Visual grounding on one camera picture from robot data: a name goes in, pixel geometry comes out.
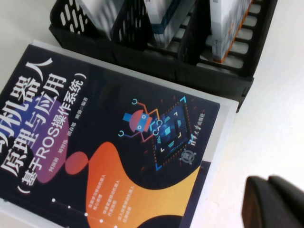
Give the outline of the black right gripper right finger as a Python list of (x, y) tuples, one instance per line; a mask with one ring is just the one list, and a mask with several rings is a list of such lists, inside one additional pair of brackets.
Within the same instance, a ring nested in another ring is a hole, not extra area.
[(291, 210), (304, 210), (304, 192), (280, 176), (269, 176), (268, 181)]

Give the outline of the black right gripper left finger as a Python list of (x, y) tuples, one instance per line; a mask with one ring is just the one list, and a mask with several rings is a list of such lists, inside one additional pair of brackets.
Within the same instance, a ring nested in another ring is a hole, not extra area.
[(249, 176), (242, 206), (245, 228), (302, 228), (304, 210), (291, 210), (268, 179)]

